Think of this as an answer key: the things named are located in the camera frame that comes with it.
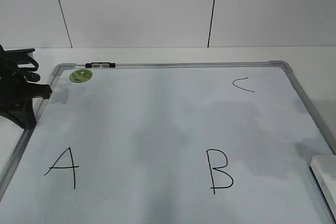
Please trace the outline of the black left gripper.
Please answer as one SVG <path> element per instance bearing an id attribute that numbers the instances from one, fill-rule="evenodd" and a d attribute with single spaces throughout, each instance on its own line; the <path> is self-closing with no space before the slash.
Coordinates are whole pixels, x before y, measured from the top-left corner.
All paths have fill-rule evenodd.
<path id="1" fill-rule="evenodd" d="M 36 84 L 36 64 L 19 67 L 20 63 L 1 63 L 1 116 L 23 129 L 33 129 L 36 118 L 33 98 L 49 99 L 52 89 L 48 84 Z"/>

